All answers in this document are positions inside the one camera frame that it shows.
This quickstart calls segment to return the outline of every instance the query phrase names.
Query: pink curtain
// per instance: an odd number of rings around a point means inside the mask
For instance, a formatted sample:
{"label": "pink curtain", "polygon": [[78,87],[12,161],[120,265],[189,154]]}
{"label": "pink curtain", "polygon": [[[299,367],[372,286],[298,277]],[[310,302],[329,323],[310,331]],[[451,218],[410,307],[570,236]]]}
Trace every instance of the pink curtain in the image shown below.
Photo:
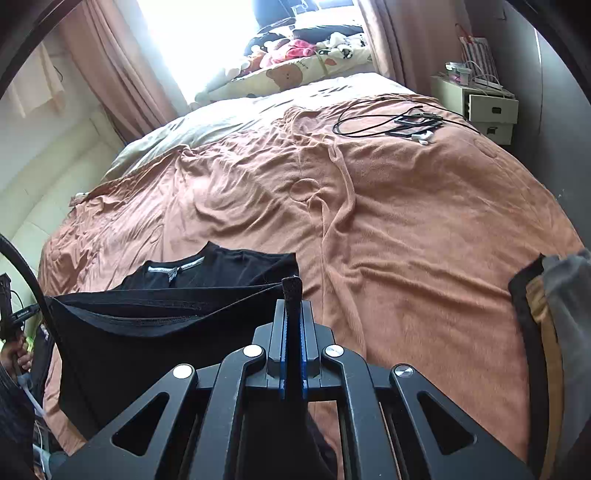
{"label": "pink curtain", "polygon": [[113,0],[84,0],[59,29],[76,66],[126,141],[178,116]]}
{"label": "pink curtain", "polygon": [[355,1],[381,75],[429,95],[429,77],[445,70],[445,62],[461,61],[456,23],[465,23],[462,0]]}

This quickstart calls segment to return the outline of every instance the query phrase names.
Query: drawer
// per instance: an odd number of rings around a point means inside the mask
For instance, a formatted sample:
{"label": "drawer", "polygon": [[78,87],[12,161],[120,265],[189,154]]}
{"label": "drawer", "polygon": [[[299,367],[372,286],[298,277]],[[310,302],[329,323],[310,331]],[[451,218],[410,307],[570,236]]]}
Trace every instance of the drawer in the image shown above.
{"label": "drawer", "polygon": [[486,135],[497,145],[511,145],[513,124],[495,124],[491,122],[474,122],[474,127]]}
{"label": "drawer", "polygon": [[471,122],[516,124],[518,107],[519,102],[512,98],[470,95],[469,118]]}

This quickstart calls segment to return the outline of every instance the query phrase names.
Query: clothing label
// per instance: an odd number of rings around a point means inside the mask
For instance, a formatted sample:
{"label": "clothing label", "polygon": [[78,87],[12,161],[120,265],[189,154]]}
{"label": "clothing label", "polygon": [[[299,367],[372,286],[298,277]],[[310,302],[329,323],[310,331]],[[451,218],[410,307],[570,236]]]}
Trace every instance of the clothing label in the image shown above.
{"label": "clothing label", "polygon": [[200,257],[197,260],[193,260],[192,262],[185,263],[180,267],[148,267],[149,273],[166,273],[168,275],[168,283],[171,283],[177,276],[178,272],[183,272],[188,270],[189,268],[196,267],[197,265],[201,265],[205,260],[205,257]]}

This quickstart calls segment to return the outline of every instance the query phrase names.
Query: hand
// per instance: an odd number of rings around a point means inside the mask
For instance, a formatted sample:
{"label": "hand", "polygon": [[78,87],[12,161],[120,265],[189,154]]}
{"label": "hand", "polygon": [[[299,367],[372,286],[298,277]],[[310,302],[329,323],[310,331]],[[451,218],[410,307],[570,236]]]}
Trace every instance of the hand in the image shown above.
{"label": "hand", "polygon": [[12,357],[16,355],[21,370],[28,371],[33,361],[33,353],[27,352],[27,348],[27,340],[21,332],[16,340],[6,342],[2,347],[2,352],[0,352],[0,363],[15,382],[17,381],[17,373],[12,365]]}

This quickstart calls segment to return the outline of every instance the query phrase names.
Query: black metal bracket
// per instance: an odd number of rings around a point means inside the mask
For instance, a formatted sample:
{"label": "black metal bracket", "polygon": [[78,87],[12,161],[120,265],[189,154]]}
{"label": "black metal bracket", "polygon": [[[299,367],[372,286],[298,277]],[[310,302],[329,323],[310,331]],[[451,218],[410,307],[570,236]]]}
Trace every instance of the black metal bracket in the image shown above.
{"label": "black metal bracket", "polygon": [[54,478],[300,479],[319,464],[308,402],[336,400],[347,480],[533,479],[414,367],[368,365],[336,345],[314,323],[299,278],[285,279],[284,292],[252,345],[196,372],[175,367]]}

